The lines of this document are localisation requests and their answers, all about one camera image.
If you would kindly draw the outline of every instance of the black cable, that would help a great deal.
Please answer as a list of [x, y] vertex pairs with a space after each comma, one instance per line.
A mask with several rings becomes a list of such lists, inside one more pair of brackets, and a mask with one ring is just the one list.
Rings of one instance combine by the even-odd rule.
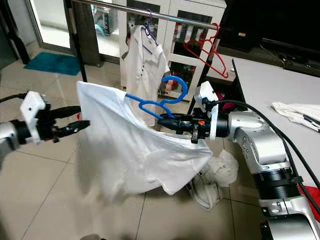
[[11, 99], [25, 99], [27, 93], [19, 93], [19, 94], [15, 94], [15, 95], [11, 95], [11, 96], [7, 96], [7, 97], [4, 97], [4, 98], [1, 98], [0, 99], [0, 104], [5, 102], [5, 101], [8, 101], [8, 100], [11, 100]]
[[[274, 132], [282, 139], [286, 154], [288, 156], [293, 174], [297, 177], [298, 171], [296, 168], [296, 165], [293, 161], [291, 152], [289, 150], [289, 147], [286, 143], [286, 141], [289, 143], [289, 145], [292, 147], [292, 149], [294, 150], [294, 152], [297, 154], [297, 156], [299, 157], [299, 159], [301, 160], [303, 166], [305, 167], [305, 169], [307, 170], [307, 172], [310, 174], [312, 180], [314, 181], [315, 185], [317, 186], [317, 188], [320, 190], [320, 183], [319, 180], [317, 179], [316, 175], [314, 174], [314, 172], [311, 170], [310, 166], [308, 165], [308, 163], [306, 162], [305, 158], [302, 156], [302, 154], [300, 153], [300, 151], [298, 150], [298, 148], [295, 146], [295, 144], [288, 138], [288, 136], [286, 136], [279, 128], [277, 128], [262, 112], [260, 112], [259, 110], [257, 110], [255, 107], [251, 106], [250, 104], [247, 104], [245, 102], [242, 101], [237, 101], [237, 100], [217, 100], [214, 102], [214, 105], [217, 104], [225, 104], [225, 103], [233, 103], [236, 105], [240, 105], [240, 106], [244, 106], [252, 111], [254, 111], [255, 113], [257, 113], [267, 124], [269, 124], [269, 126], [274, 130]], [[305, 186], [302, 183], [299, 183], [299, 186], [301, 187], [302, 191], [304, 192], [306, 198], [310, 201], [310, 203], [313, 205], [313, 207], [315, 208], [315, 210], [317, 211], [318, 214], [320, 214], [320, 209], [318, 207], [318, 205], [316, 204], [316, 202], [314, 201], [314, 199], [310, 196], [309, 192], [306, 190]]]

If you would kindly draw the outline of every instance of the blue hanger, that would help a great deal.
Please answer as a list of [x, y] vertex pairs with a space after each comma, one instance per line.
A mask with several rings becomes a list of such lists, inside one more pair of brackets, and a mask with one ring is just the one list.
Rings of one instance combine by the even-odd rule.
[[144, 32], [145, 32], [145, 35], [152, 37], [155, 42], [155, 45], [158, 46], [156, 37], [151, 33], [151, 31], [149, 29], [149, 25], [152, 24], [152, 11], [149, 8], [147, 9], [147, 11], [150, 12], [150, 19], [147, 22], [147, 24], [145, 25]]
[[161, 107], [166, 111], [166, 113], [168, 114], [169, 118], [173, 118], [174, 119], [175, 117], [172, 115], [170, 109], [167, 106], [165, 106], [165, 104], [176, 104], [176, 103], [181, 102], [182, 99], [185, 97], [185, 95], [187, 95], [188, 86], [185, 83], [185, 81], [183, 81], [178, 76], [165, 76], [165, 77], [162, 78], [161, 81], [163, 83], [165, 83], [165, 82], [168, 82], [169, 80], [177, 81], [182, 86], [182, 93], [180, 94], [180, 96], [177, 99], [163, 99], [161, 102], [158, 102], [158, 101], [152, 101], [152, 100], [143, 100], [143, 99], [141, 99], [141, 98], [139, 98], [137, 96], [134, 96], [134, 95], [132, 95], [130, 93], [127, 93], [125, 96], [130, 98], [130, 99], [133, 99], [133, 100], [136, 100], [136, 101], [140, 102], [139, 105], [138, 105], [139, 108], [141, 110], [145, 111], [146, 113], [154, 116], [157, 119], [164, 119], [164, 118], [162, 116], [159, 116], [159, 115], [155, 114], [154, 112], [150, 111], [149, 109], [146, 109], [143, 106], [146, 105], [146, 104], [153, 104], [153, 105], [156, 105], [158, 107]]

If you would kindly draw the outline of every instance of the white wall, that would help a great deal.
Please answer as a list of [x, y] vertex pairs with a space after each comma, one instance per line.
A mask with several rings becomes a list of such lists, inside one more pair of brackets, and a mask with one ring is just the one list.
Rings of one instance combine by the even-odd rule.
[[24, 0], [9, 0], [8, 2], [24, 45], [37, 40], [26, 2]]
[[68, 30], [64, 0], [33, 0], [33, 2], [41, 25]]

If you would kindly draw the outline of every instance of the clothes hanger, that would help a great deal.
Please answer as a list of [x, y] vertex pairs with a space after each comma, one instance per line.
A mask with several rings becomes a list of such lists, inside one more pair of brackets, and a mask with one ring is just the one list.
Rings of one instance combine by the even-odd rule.
[[[188, 50], [188, 51], [189, 51], [192, 55], [194, 55], [197, 59], [201, 60], [205, 65], [207, 65], [208, 67], [210, 67], [212, 70], [216, 71], [216, 72], [217, 72], [218, 74], [220, 74], [222, 77], [227, 78], [227, 77], [229, 76], [229, 73], [226, 72], [227, 68], [226, 68], [225, 62], [224, 62], [224, 60], [221, 58], [221, 56], [217, 53], [217, 51], [215, 50], [215, 46], [214, 46], [213, 41], [212, 41], [212, 39], [214, 39], [214, 38], [218, 35], [219, 26], [218, 26], [218, 24], [215, 23], [215, 22], [212, 23], [212, 24], [216, 26], [216, 33], [215, 33], [214, 36], [212, 36], [212, 37], [210, 37], [209, 39], [206, 39], [206, 40], [204, 40], [204, 41], [189, 40], [188, 42], [185, 42], [185, 43], [183, 44], [183, 46], [184, 46], [184, 48], [185, 48], [186, 50]], [[211, 45], [211, 50], [210, 50], [210, 52], [206, 51], [206, 50], [203, 48], [203, 46], [204, 46], [204, 44], [205, 44], [206, 42], [210, 43], [210, 45]], [[194, 43], [200, 45], [200, 50], [201, 50], [201, 51], [204, 51], [204, 52], [205, 52], [206, 54], [208, 54], [209, 56], [212, 56], [212, 55], [214, 55], [214, 54], [217, 55], [217, 57], [219, 58], [219, 60], [221, 61], [222, 65], [223, 65], [223, 68], [224, 68], [224, 69], [223, 69], [223, 72], [218, 71], [218, 70], [215, 69], [212, 65], [210, 65], [209, 63], [207, 63], [207, 61], [203, 60], [198, 54], [194, 53], [194, 52], [189, 48], [189, 44], [194, 44]]]
[[147, 36], [150, 36], [154, 42], [155, 42], [155, 45], [158, 46], [158, 43], [157, 43], [157, 39], [156, 37], [151, 33], [150, 29], [149, 29], [149, 25], [152, 24], [152, 11], [148, 8], [146, 9], [148, 12], [150, 12], [150, 19], [149, 21], [147, 22], [146, 25], [144, 25], [144, 32], [145, 32], [145, 35]]
[[127, 93], [125, 96], [130, 98], [130, 99], [133, 99], [133, 100], [136, 100], [139, 103], [138, 107], [142, 110], [142, 111], [145, 111], [146, 113], [154, 116], [155, 118], [157, 119], [164, 119], [162, 116], [159, 116], [158, 114], [155, 114], [154, 112], [150, 111], [149, 109], [146, 109], [144, 107], [144, 105], [146, 104], [153, 104], [153, 105], [156, 105], [160, 108], [163, 108], [166, 113], [167, 113], [167, 116], [169, 118], [175, 118], [175, 116], [172, 115], [170, 109], [165, 106], [165, 104], [176, 104], [176, 103], [179, 103], [182, 101], [182, 99], [187, 95], [187, 92], [188, 92], [188, 86], [186, 84], [185, 81], [183, 81], [180, 77], [178, 76], [165, 76], [162, 78], [162, 82], [165, 83], [165, 82], [168, 82], [169, 80], [174, 80], [174, 81], [177, 81], [179, 84], [181, 84], [182, 86], [182, 93], [180, 94], [180, 96], [177, 98], [177, 99], [163, 99], [161, 102], [158, 102], [158, 101], [152, 101], [152, 100], [143, 100], [137, 96], [134, 96], [130, 93]]

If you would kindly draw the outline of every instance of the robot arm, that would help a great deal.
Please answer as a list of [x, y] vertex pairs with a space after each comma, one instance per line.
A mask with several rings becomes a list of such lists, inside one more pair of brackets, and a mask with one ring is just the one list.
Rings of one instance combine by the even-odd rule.
[[200, 108], [192, 115], [174, 114], [175, 118], [163, 114], [158, 123], [177, 134], [191, 133], [193, 143], [213, 139], [211, 128], [215, 128], [215, 136], [228, 137], [241, 147], [259, 191], [262, 213], [269, 217], [261, 224], [263, 240], [320, 240], [317, 221], [298, 188], [303, 180], [294, 175], [283, 140], [254, 112], [218, 115], [213, 95], [210, 84], [203, 83], [194, 97]]
[[44, 95], [29, 91], [20, 107], [25, 121], [12, 120], [0, 123], [0, 168], [7, 154], [16, 151], [20, 145], [42, 140], [59, 142], [63, 138], [90, 125], [90, 121], [80, 120], [65, 127], [57, 127], [56, 119], [67, 118], [81, 111], [79, 106], [67, 106], [50, 110], [51, 105]]

